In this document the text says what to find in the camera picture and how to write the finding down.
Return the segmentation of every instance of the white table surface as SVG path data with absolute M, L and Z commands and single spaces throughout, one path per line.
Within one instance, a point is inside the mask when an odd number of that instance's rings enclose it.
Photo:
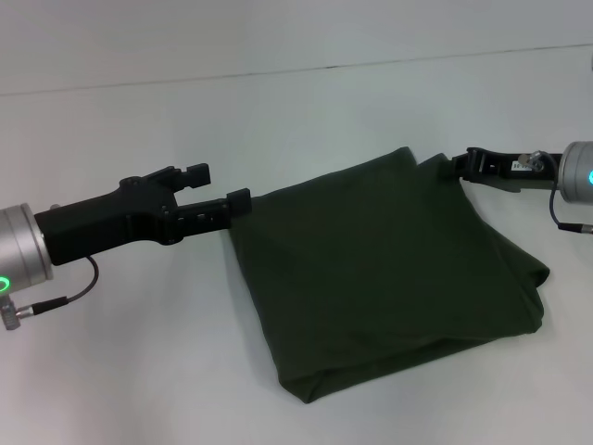
M 590 0 L 2 0 L 0 94 L 593 44 Z
M 110 192 L 167 165 L 210 165 L 182 203 L 257 196 L 411 146 L 561 152 L 593 139 L 593 48 L 0 98 L 0 208 Z M 276 382 L 227 235 L 96 256 L 76 304 L 0 333 L 2 443 L 590 444 L 593 238 L 559 232 L 548 194 L 468 184 L 502 234 L 552 270 L 534 335 L 304 405 Z M 561 218 L 593 222 L 558 201 Z M 72 294 L 85 261 L 15 294 Z

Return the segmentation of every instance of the dark green cloth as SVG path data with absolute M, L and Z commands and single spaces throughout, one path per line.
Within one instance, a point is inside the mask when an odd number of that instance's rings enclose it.
M 257 197 L 234 223 L 278 378 L 304 402 L 541 326 L 548 268 L 440 178 L 447 163 L 401 148 Z

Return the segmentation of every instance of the white background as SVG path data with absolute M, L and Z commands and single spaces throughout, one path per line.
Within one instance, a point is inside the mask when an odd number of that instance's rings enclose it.
M 260 195 L 400 146 L 423 160 L 593 140 L 593 47 L 12 95 L 593 37 L 591 6 L 576 0 L 318 3 L 0 4 L 11 11 L 0 14 L 0 208 L 45 210 L 167 165 L 209 163 L 213 184 L 182 193 L 187 203 L 244 186 Z M 536 334 L 304 405 L 276 382 L 225 233 L 138 243 L 96 256 L 91 295 L 0 335 L 3 443 L 589 444 L 593 239 L 560 233 L 545 192 L 465 188 L 552 270 Z M 588 207 L 559 199 L 557 210 L 593 221 Z M 55 273 L 15 299 L 71 295 L 91 278 L 84 261 Z

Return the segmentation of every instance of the green fabric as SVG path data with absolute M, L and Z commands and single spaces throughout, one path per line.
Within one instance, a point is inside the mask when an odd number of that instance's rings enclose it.
M 408 148 L 253 200 L 231 238 L 281 385 L 304 402 L 535 332 L 549 270 Z

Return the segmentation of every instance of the green light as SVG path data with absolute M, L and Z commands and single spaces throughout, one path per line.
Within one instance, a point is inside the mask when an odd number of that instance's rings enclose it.
M 4 292 L 5 290 L 8 290 L 9 287 L 10 287 L 10 280 L 8 278 L 6 278 L 5 276 L 0 276 L 0 292 Z

